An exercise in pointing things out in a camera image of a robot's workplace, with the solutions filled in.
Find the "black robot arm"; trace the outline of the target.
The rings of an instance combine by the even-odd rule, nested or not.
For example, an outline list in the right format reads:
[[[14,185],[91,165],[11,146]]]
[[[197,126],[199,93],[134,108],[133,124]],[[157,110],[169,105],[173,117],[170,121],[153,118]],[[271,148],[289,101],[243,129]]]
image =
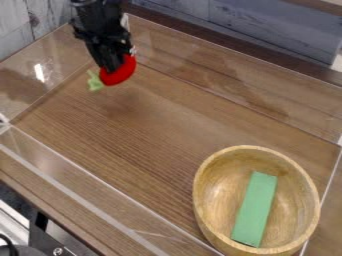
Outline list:
[[[137,65],[131,33],[123,25],[122,0],[71,0],[75,37],[108,73],[133,73]]]

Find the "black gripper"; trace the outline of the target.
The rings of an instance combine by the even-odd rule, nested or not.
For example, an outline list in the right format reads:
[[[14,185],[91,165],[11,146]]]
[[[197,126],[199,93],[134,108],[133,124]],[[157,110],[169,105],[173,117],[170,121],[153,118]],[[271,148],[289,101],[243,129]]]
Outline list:
[[[115,24],[91,30],[76,18],[71,19],[70,24],[74,35],[84,42],[96,64],[108,73],[115,72],[125,64],[125,56],[135,55],[135,46],[127,28]]]

